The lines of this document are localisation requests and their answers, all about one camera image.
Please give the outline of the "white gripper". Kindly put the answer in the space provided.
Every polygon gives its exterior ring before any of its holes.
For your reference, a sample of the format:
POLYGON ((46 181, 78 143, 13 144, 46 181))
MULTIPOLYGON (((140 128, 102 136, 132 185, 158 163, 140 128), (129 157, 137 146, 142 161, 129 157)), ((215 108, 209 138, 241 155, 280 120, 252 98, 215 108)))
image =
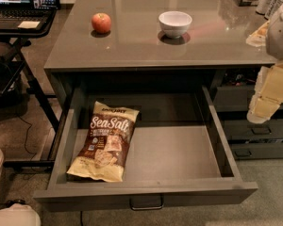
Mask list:
POLYGON ((276 63, 270 70, 267 67, 260 68, 254 91, 247 120, 252 123, 264 123, 280 107, 276 103, 283 103, 283 61, 276 63))

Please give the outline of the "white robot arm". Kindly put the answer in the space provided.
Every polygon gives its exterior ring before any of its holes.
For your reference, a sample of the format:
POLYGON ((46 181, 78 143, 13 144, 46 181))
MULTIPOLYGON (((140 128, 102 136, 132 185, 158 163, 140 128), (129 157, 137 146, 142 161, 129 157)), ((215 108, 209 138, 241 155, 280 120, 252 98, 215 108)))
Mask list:
POLYGON ((268 23, 265 44, 267 54, 277 62, 258 73, 247 112, 247 120, 255 124, 268 121, 283 103, 283 4, 268 23))

